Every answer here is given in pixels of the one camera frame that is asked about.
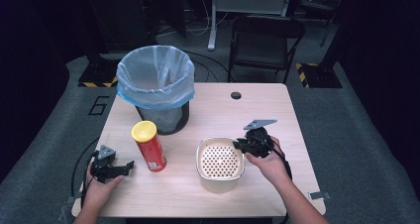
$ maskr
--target hand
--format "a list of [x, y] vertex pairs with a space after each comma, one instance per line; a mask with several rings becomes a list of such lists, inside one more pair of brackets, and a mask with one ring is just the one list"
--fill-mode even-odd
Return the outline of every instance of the hand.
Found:
[[[271, 136], [271, 139], [274, 142], [274, 148], [282, 155], [284, 155], [284, 152], [278, 146], [280, 144], [278, 138]], [[262, 172], [262, 175], [271, 183], [274, 183], [274, 180], [276, 178], [289, 178], [287, 175], [286, 168], [284, 167], [283, 161], [275, 152], [271, 152], [268, 156], [266, 156], [263, 159], [256, 158], [249, 153], [246, 153], [245, 157], [248, 159], [248, 161], [250, 161], [250, 163], [257, 166]]]
[[93, 178], [93, 176], [90, 174], [91, 167], [92, 164], [89, 165], [86, 174], [86, 185], [88, 185], [88, 187], [83, 203], [83, 209], [86, 208], [90, 209], [90, 211], [99, 213], [101, 208], [108, 201], [111, 192], [124, 179], [124, 177], [119, 175], [108, 183], [102, 183]]

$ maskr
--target white desk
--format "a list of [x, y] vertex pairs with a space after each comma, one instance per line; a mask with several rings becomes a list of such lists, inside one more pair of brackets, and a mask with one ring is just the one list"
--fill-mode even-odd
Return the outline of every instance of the white desk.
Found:
[[273, 14], [285, 16], [289, 0], [212, 0], [211, 31], [208, 50], [216, 44], [216, 12]]
[[[242, 98], [231, 98], [232, 92]], [[189, 121], [176, 134], [160, 136], [167, 166], [160, 172], [148, 170], [131, 137], [141, 118], [136, 108], [116, 96], [105, 124], [100, 145], [117, 151], [114, 166], [135, 161], [130, 175], [114, 190], [101, 216], [109, 217], [278, 217], [284, 204], [260, 170], [247, 160], [235, 188], [215, 194], [200, 184], [195, 155], [201, 140], [208, 137], [242, 138], [244, 126], [254, 119], [277, 119], [265, 128], [279, 138], [293, 173], [293, 181], [307, 196], [319, 191], [305, 143], [287, 88], [280, 83], [195, 83]], [[310, 200], [325, 213], [323, 200]], [[77, 200], [73, 215], [80, 211]]]

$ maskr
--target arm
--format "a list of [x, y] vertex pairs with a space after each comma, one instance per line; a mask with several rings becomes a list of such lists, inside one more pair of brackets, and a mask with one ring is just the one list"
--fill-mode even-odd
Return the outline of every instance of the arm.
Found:
[[112, 190], [124, 179], [122, 175], [117, 176], [108, 183], [102, 183], [90, 174], [91, 165], [87, 170], [86, 181], [90, 183], [87, 187], [83, 208], [74, 220], [74, 224], [96, 223], [96, 219], [105, 203], [108, 201]]
[[[275, 143], [279, 144], [277, 138], [271, 138]], [[275, 148], [282, 154], [279, 147], [275, 146]], [[249, 153], [246, 153], [245, 156], [250, 163], [257, 166], [262, 172], [262, 175], [274, 185], [283, 199], [292, 223], [328, 223], [292, 182], [287, 175], [282, 160], [276, 153], [272, 152], [264, 159], [256, 158]]]

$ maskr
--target pringles can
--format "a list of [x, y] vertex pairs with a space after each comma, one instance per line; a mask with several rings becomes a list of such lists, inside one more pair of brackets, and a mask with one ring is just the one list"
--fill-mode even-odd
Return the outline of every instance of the pringles can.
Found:
[[132, 137], [150, 171], [161, 171], [166, 167], [166, 158], [163, 155], [155, 123], [151, 121], [139, 122], [132, 129]]

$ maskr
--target white basket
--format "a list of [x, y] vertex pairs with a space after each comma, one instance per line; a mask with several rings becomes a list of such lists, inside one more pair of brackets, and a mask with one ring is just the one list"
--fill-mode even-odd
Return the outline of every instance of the white basket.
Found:
[[231, 138], [207, 138], [197, 148], [197, 170], [201, 185], [214, 193], [232, 190], [244, 172], [244, 155]]

